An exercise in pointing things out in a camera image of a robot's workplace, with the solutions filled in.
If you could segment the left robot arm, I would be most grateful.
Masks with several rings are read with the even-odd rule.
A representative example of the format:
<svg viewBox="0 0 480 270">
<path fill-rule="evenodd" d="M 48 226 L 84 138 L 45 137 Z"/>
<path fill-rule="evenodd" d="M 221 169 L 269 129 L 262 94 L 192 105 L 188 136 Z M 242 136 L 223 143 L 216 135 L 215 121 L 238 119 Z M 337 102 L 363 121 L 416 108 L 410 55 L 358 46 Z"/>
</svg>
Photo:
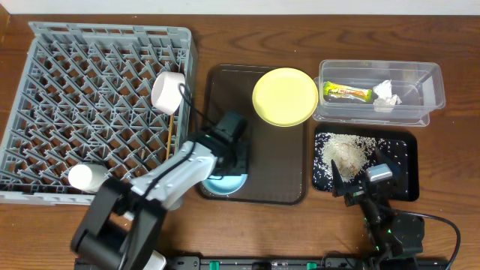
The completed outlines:
<svg viewBox="0 0 480 270">
<path fill-rule="evenodd" d="M 200 182 L 236 192 L 248 176 L 247 121 L 230 111 L 210 130 L 194 133 L 169 159 L 129 182 L 107 179 L 96 192 L 70 243 L 98 269 L 163 269 L 155 247 L 167 213 Z"/>
</svg>

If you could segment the white tissue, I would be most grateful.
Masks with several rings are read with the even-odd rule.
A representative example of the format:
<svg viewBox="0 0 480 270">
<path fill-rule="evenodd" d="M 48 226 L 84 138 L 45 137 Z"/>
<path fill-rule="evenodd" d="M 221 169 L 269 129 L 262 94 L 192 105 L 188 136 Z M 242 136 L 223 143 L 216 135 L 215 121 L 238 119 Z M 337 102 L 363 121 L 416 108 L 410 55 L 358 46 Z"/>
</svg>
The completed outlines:
<svg viewBox="0 0 480 270">
<path fill-rule="evenodd" d="M 378 113 L 390 113 L 396 105 L 402 103 L 401 99 L 392 93 L 392 81 L 385 80 L 373 87 L 376 98 L 373 101 L 374 110 Z"/>
</svg>

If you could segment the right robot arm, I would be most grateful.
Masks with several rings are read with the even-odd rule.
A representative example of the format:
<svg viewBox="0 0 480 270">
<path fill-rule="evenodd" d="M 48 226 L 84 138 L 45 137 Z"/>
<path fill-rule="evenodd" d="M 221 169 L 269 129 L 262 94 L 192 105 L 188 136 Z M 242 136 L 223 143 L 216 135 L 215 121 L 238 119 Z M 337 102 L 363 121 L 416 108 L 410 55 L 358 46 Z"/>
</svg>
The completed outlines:
<svg viewBox="0 0 480 270">
<path fill-rule="evenodd" d="M 358 184 L 346 186 L 337 164 L 331 161 L 332 195 L 343 197 L 345 205 L 360 206 L 368 238 L 376 250 L 356 269 L 419 269 L 416 258 L 423 251 L 425 221 L 422 217 L 402 214 L 389 205 L 401 184 L 401 168 L 379 148 L 375 149 L 377 165 L 366 170 Z"/>
</svg>

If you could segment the white cup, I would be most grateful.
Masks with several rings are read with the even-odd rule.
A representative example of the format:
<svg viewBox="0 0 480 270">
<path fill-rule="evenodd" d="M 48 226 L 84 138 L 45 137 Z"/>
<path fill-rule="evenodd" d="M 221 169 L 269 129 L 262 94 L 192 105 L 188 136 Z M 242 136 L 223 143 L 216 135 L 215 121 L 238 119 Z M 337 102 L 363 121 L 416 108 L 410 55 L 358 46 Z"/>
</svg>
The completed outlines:
<svg viewBox="0 0 480 270">
<path fill-rule="evenodd" d="M 87 193 L 97 193 L 108 178 L 108 169 L 93 163 L 77 164 L 70 169 L 67 175 L 71 186 Z"/>
</svg>

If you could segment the green snack wrapper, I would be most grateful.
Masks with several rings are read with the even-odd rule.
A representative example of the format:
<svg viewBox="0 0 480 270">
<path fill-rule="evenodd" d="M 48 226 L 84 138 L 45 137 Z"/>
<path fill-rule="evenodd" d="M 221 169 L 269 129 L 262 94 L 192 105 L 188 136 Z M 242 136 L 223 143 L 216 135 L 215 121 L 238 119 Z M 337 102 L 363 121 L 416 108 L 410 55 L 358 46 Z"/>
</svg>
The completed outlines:
<svg viewBox="0 0 480 270">
<path fill-rule="evenodd" d="M 323 94 L 331 98 L 348 98 L 361 102 L 369 102 L 372 98 L 373 90 L 327 81 L 323 84 Z"/>
</svg>

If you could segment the white bowl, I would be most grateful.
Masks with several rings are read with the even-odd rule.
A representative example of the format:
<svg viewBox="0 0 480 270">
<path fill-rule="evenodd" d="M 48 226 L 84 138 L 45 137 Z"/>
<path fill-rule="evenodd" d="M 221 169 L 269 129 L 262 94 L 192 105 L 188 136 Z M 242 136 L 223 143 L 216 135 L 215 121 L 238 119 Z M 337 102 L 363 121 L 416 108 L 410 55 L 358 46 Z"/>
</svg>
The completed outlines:
<svg viewBox="0 0 480 270">
<path fill-rule="evenodd" d="M 152 106 L 162 113 L 172 115 L 182 102 L 184 90 L 180 89 L 180 85 L 185 85 L 183 73 L 170 71 L 160 73 L 151 90 Z"/>
</svg>

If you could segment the wooden chopstick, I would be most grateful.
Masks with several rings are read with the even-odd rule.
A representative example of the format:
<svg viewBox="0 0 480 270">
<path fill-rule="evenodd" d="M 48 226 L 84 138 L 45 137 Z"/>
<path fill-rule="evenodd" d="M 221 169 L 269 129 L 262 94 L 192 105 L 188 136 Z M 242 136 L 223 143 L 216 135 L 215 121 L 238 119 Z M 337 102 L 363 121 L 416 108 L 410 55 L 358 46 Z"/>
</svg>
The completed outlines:
<svg viewBox="0 0 480 270">
<path fill-rule="evenodd" d="M 174 115 L 170 115 L 169 116 L 169 130 L 168 130 L 168 137 L 167 137 L 167 144 L 166 144 L 166 159 L 165 159 L 165 161 L 168 161 L 168 159 L 170 158 L 173 127 L 174 127 Z"/>
</svg>

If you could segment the yellow round plate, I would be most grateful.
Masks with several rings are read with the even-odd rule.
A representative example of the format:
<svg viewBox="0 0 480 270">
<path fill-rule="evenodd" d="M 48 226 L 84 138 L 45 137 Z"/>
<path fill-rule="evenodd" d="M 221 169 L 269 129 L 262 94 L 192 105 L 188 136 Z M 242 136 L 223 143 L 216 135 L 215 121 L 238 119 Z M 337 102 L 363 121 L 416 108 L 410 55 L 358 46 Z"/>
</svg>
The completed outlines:
<svg viewBox="0 0 480 270">
<path fill-rule="evenodd" d="M 253 88 L 258 116 L 278 127 L 292 127 L 309 119 L 317 108 L 319 90 L 305 72 L 281 67 L 262 75 Z"/>
</svg>

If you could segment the light blue bowl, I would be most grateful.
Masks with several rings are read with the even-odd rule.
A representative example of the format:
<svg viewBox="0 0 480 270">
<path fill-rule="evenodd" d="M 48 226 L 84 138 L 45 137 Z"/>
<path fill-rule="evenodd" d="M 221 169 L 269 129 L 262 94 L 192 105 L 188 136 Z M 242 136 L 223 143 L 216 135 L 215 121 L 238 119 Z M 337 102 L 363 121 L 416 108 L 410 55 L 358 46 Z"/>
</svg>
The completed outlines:
<svg viewBox="0 0 480 270">
<path fill-rule="evenodd" d="M 211 175 L 202 181 L 202 185 L 211 193 L 217 195 L 229 195 L 238 191 L 246 182 L 247 174 L 241 175 Z"/>
</svg>

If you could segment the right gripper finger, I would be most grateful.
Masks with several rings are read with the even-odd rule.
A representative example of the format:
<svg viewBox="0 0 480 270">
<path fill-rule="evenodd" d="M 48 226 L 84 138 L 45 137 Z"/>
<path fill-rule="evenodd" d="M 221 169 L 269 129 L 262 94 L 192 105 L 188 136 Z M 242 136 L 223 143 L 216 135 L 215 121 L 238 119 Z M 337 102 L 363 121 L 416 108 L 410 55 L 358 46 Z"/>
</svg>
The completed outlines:
<svg viewBox="0 0 480 270">
<path fill-rule="evenodd" d="M 384 154 L 379 146 L 376 146 L 374 151 L 378 162 L 380 164 L 386 164 L 392 171 L 393 176 L 399 176 L 401 174 L 401 168 Z"/>
<path fill-rule="evenodd" d="M 331 160 L 332 183 L 333 188 L 331 193 L 333 197 L 342 197 L 345 194 L 346 188 L 342 176 L 337 168 L 334 160 Z"/>
</svg>

